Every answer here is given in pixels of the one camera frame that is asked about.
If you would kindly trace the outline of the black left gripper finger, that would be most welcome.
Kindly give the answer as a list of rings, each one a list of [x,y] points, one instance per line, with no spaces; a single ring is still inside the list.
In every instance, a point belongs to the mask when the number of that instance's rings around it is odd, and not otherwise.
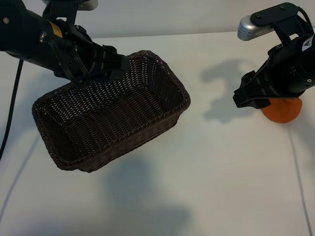
[[[110,71],[127,71],[129,58],[125,55],[117,53],[117,49],[113,46],[102,46],[102,63],[106,69]]]
[[[120,70],[111,71],[109,80],[122,80],[124,77],[124,72]]]

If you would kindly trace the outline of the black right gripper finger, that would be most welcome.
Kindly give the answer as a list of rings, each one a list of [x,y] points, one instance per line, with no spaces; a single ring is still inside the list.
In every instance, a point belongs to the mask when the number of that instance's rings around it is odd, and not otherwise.
[[[242,89],[253,90],[256,87],[256,72],[253,70],[242,77]]]
[[[234,91],[233,100],[238,108],[253,107],[255,109],[263,109],[271,105],[269,99],[247,99],[240,88]]]

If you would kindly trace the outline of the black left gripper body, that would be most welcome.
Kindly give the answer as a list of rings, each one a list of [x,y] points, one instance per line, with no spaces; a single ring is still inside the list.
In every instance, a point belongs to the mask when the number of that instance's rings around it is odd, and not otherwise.
[[[55,21],[54,24],[61,30],[66,43],[60,48],[66,67],[62,66],[54,75],[73,83],[109,82],[111,71],[102,63],[102,46],[94,43],[81,26],[65,21]]]

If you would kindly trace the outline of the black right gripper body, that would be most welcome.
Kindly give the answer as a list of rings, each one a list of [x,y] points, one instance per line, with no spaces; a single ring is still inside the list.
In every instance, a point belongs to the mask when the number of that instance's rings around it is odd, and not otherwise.
[[[298,75],[294,62],[297,44],[294,39],[287,47],[281,43],[268,51],[268,59],[256,72],[256,87],[246,90],[247,99],[298,97],[298,92],[291,88]]]

